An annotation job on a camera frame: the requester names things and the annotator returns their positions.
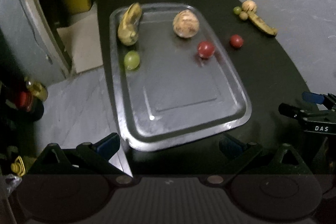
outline round fruit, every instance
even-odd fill
[[[249,15],[247,14],[247,12],[241,12],[241,13],[239,14],[239,18],[240,18],[241,20],[247,20],[247,19],[249,18]]]
[[[241,11],[242,9],[239,6],[233,8],[233,13],[236,15],[239,15]]]
[[[201,58],[207,59],[215,53],[215,46],[209,41],[202,41],[198,44],[197,51]]]
[[[190,10],[183,10],[175,16],[173,29],[179,37],[190,38],[196,35],[200,29],[200,23]]]
[[[230,38],[230,44],[232,47],[234,48],[240,48],[244,43],[244,40],[241,36],[234,34],[231,38]]]
[[[127,70],[133,70],[140,64],[140,57],[136,51],[129,51],[124,58],[124,65]]]
[[[243,2],[243,4],[241,5],[241,9],[244,12],[252,11],[255,13],[257,11],[257,5],[253,0],[247,0]]]

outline red tomato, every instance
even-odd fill
[[[215,53],[215,46],[209,41],[202,41],[197,46],[198,55],[207,59]]]
[[[230,44],[234,48],[240,48],[244,44],[244,39],[241,36],[234,34],[230,38]]]

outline metal tray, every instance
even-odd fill
[[[202,14],[185,4],[142,5],[139,40],[126,47],[117,29],[127,7],[110,16],[110,56],[120,134],[131,147],[155,151],[192,142],[238,127],[251,116],[252,107],[224,47]],[[172,27],[176,14],[191,10],[199,32],[178,37]],[[198,57],[197,45],[211,41],[215,55]],[[140,66],[125,71],[123,59],[137,50]]]

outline door frame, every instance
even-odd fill
[[[32,24],[36,27],[39,35],[45,44],[50,58],[56,61],[67,77],[71,73],[72,60],[68,52],[66,52],[64,44],[57,31],[53,32],[46,20],[39,0],[23,0],[26,5],[27,13],[32,19]]]

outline small brown nut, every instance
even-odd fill
[[[240,12],[239,18],[241,20],[247,20],[249,18],[249,15],[247,14],[247,12]]]
[[[253,0],[247,0],[243,2],[243,4],[241,5],[241,9],[244,12],[252,11],[255,13],[257,11],[257,5]]]

